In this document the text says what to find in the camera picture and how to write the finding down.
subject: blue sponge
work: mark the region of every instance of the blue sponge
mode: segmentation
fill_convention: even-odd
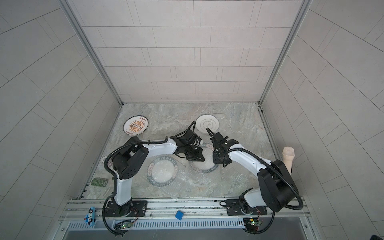
[[[181,219],[183,218],[183,215],[184,213],[180,212],[180,211],[177,211],[176,215],[175,215],[175,218],[179,219],[181,221]]]

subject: robotic arm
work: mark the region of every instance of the robotic arm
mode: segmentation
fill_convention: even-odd
[[[169,139],[166,137],[164,141],[148,140],[145,142],[138,137],[132,137],[123,146],[108,155],[104,167],[114,176],[114,192],[104,202],[103,222],[111,233],[123,235],[126,231],[116,232],[107,225],[104,217],[106,204],[109,199],[112,199],[108,206],[113,204],[118,206],[120,216],[129,213],[132,207],[132,177],[137,174],[147,157],[183,153],[189,161],[205,160],[202,155],[202,148],[199,147],[201,138],[194,132],[195,124],[194,121],[185,131]],[[227,141],[228,137],[223,137],[219,132],[214,133],[209,128],[207,131],[214,146],[214,164],[223,164],[226,167],[235,161],[258,177],[260,188],[248,189],[239,197],[240,208],[245,214],[257,210],[256,206],[268,206],[273,212],[278,212],[283,207],[295,210],[303,208],[303,201],[283,162],[280,160],[272,162],[259,158],[254,153],[244,149],[236,140]],[[112,159],[113,170],[108,167],[109,159]],[[288,205],[295,197],[298,199],[299,205]]]

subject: beige microphone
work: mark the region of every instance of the beige microphone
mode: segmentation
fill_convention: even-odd
[[[295,158],[295,150],[292,147],[284,147],[283,149],[283,163],[287,167],[289,174],[292,171],[292,162]]]

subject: metal corner post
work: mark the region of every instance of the metal corner post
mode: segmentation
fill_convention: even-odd
[[[294,40],[294,38],[295,38],[299,28],[300,28],[301,23],[303,22],[303,19],[304,19],[305,15],[309,9],[311,2],[312,2],[312,0],[303,0],[303,3],[300,6],[299,12],[296,15],[296,18],[293,22],[292,28],[288,34],[287,39],[285,40],[284,46],[281,49],[281,52],[279,54],[279,57],[277,58],[276,64],[272,69],[271,76],[269,77],[269,80],[266,83],[265,89],[262,93],[262,96],[261,96],[260,101],[259,101],[260,106],[263,105],[265,98],[268,94],[268,91],[269,91],[269,89],[271,89],[273,81],[275,80],[277,73],[279,72],[279,69],[283,63],[283,60],[284,60],[285,56],[287,55],[289,48],[292,45],[292,42],[293,42],[293,40]]]
[[[114,94],[114,96],[115,96],[116,100],[118,101],[118,103],[120,104],[120,106],[122,106],[122,101],[120,99],[119,94],[116,92],[114,86],[112,85],[111,80],[109,79],[107,73],[105,72],[105,69],[104,69],[103,65],[101,64],[101,62],[100,62],[97,54],[95,53],[93,47],[89,43],[87,36],[85,35],[82,27],[80,26],[79,22],[77,21],[77,19],[73,13],[71,7],[69,6],[67,0],[57,0],[57,1],[59,3],[60,7],[62,8],[65,16],[69,20],[75,33],[79,37],[81,43],[85,47],[85,50],[88,52],[88,55],[91,58],[93,64],[96,66],[96,69],[99,71],[101,77],[107,83],[108,88],[112,91],[112,93]]]

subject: tiled wall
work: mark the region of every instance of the tiled wall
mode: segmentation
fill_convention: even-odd
[[[42,239],[119,109],[56,0],[0,1],[0,103],[0,238]]]
[[[384,1],[314,0],[263,109],[328,240],[384,236]]]
[[[123,102],[258,101],[301,5],[68,2]]]

